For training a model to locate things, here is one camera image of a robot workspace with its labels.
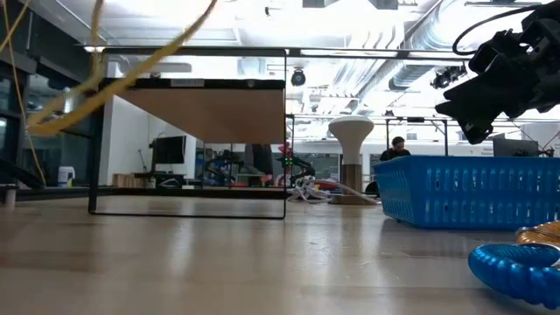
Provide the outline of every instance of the blue plastic basket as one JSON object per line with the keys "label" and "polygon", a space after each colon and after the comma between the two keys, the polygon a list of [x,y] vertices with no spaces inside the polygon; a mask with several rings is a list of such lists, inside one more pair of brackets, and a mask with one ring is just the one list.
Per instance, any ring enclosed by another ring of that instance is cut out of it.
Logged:
{"label": "blue plastic basket", "polygon": [[422,228],[532,227],[560,209],[560,158],[399,157],[374,173],[384,213]]}

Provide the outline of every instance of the person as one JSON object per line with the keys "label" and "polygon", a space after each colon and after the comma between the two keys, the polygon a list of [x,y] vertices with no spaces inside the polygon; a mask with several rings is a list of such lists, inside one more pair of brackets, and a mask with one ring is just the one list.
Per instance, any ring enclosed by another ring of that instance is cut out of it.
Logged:
{"label": "person", "polygon": [[249,177],[248,185],[260,187],[272,179],[272,149],[270,144],[245,144],[244,165],[250,172],[259,172],[261,177]]}
{"label": "person", "polygon": [[410,152],[404,149],[404,139],[401,136],[393,138],[391,144],[393,144],[393,147],[385,150],[381,154],[381,157],[379,158],[380,161],[389,161],[393,158],[406,157],[410,155]]}

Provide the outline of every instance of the computer monitor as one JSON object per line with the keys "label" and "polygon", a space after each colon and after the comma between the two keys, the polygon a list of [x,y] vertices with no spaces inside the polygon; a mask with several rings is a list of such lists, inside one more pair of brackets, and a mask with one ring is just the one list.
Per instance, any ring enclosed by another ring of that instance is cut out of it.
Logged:
{"label": "computer monitor", "polygon": [[152,166],[158,164],[183,164],[185,162],[186,136],[156,138],[152,143]]}
{"label": "computer monitor", "polygon": [[495,157],[538,157],[539,143],[529,140],[493,139]]}

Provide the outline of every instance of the orange object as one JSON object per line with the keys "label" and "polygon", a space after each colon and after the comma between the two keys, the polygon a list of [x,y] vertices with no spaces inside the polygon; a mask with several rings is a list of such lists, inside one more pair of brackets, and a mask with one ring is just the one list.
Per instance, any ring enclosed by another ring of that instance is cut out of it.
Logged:
{"label": "orange object", "polygon": [[518,243],[548,243],[560,246],[560,220],[520,230]]}

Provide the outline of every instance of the blue coiled hose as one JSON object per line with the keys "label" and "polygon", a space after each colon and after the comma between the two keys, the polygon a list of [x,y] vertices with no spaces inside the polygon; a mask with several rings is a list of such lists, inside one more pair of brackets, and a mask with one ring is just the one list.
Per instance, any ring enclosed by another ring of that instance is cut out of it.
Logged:
{"label": "blue coiled hose", "polygon": [[483,245],[469,256],[472,273],[492,289],[551,310],[560,306],[559,262],[560,250],[537,244]]}

